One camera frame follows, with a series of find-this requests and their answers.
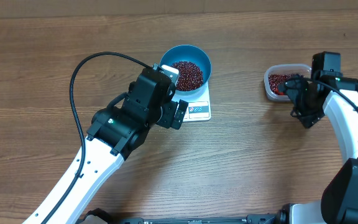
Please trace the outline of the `red adzuki beans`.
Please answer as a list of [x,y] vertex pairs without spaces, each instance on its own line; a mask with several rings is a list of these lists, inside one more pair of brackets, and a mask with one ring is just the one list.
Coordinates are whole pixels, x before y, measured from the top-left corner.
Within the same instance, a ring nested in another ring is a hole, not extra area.
[[[195,63],[188,62],[188,61],[179,61],[179,62],[172,63],[171,67],[178,69],[180,72],[180,76],[179,76],[177,84],[176,84],[177,90],[191,91],[191,90],[195,90],[202,86],[202,84],[204,82],[204,79],[203,79],[204,73],[201,71],[199,66],[197,66]],[[278,88],[279,84],[284,83],[288,79],[290,79],[294,76],[297,76],[297,75],[298,74],[292,75],[288,78],[284,77],[283,80],[274,79],[273,84],[277,85],[277,88]]]

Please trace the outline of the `orange measuring scoop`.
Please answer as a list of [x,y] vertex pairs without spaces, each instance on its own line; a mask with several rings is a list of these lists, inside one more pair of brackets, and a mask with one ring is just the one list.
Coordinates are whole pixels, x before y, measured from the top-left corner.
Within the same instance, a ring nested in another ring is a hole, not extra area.
[[275,94],[277,95],[284,95],[284,92],[280,91],[278,88],[274,90]]

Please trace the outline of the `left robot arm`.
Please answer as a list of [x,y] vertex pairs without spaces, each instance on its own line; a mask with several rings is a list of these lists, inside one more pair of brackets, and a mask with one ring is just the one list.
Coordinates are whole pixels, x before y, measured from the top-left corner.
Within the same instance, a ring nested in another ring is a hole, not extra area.
[[129,90],[95,113],[67,171],[26,223],[75,223],[96,192],[152,126],[179,129],[188,103],[173,101],[180,72],[167,65],[144,68]]

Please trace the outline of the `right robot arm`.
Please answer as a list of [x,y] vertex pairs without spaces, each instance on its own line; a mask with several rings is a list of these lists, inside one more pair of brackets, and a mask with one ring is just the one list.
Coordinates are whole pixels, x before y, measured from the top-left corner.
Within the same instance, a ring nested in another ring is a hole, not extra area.
[[344,163],[321,200],[290,204],[277,223],[358,223],[358,79],[343,75],[339,53],[324,51],[313,55],[309,78],[292,76],[278,90],[305,128],[328,117]]

